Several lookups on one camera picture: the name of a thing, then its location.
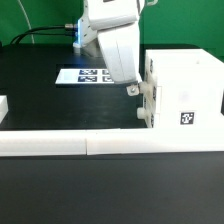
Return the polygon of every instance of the black and white pattern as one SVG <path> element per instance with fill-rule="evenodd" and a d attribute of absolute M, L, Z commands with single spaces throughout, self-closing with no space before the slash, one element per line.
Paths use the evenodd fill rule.
<path fill-rule="evenodd" d="M 181 125 L 194 124 L 194 112 L 183 112 L 181 113 Z"/>
<path fill-rule="evenodd" d="M 97 82 L 96 76 L 80 76 L 78 82 Z"/>
<path fill-rule="evenodd" d="M 81 69 L 79 75 L 97 75 L 96 69 Z"/>
<path fill-rule="evenodd" d="M 108 71 L 107 69 L 104 69 L 104 70 L 102 71 L 102 73 L 103 73 L 103 75 L 110 75 L 110 73 L 109 73 L 109 71 Z"/>
<path fill-rule="evenodd" d="M 111 77 L 109 76 L 103 76 L 103 82 L 113 82 L 113 80 L 111 79 Z"/>

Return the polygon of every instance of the black tabletop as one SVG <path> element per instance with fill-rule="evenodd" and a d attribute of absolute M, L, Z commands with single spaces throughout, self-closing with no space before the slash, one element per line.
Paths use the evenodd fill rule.
<path fill-rule="evenodd" d="M 0 159 L 4 224 L 223 224 L 224 153 Z"/>
<path fill-rule="evenodd" d="M 9 113 L 1 130 L 138 128 L 141 97 L 122 85 L 56 86 L 61 68 L 105 68 L 69 45 L 11 45 L 0 54 L 0 94 Z"/>

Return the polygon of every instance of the white plastic block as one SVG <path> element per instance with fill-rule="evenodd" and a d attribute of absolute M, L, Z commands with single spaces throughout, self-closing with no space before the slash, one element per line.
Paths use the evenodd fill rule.
<path fill-rule="evenodd" d="M 0 156 L 86 155 L 85 131 L 2 131 Z"/>
<path fill-rule="evenodd" d="M 224 91 L 224 64 L 201 49 L 148 50 L 143 106 L 148 127 L 216 127 Z"/>
<path fill-rule="evenodd" d="M 6 96 L 0 96 L 0 123 L 8 113 L 8 103 Z"/>
<path fill-rule="evenodd" d="M 87 0 L 87 2 L 90 26 L 93 30 L 113 28 L 139 20 L 136 0 Z"/>

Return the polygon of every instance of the white box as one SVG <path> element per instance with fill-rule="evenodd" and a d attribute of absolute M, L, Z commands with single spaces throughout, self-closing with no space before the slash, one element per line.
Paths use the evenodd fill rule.
<path fill-rule="evenodd" d="M 143 107 L 148 127 L 218 125 L 224 64 L 202 49 L 147 50 Z"/>

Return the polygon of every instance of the black surface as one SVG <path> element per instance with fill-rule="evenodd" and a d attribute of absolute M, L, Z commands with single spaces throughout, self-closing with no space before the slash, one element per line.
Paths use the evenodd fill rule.
<path fill-rule="evenodd" d="M 0 160 L 4 224 L 223 224 L 224 153 Z"/>
<path fill-rule="evenodd" d="M 74 55 L 66 45 L 11 45 L 0 56 L 0 94 L 9 105 L 1 130 L 145 127 L 140 96 L 120 85 L 57 87 L 63 67 L 104 68 L 102 58 Z"/>

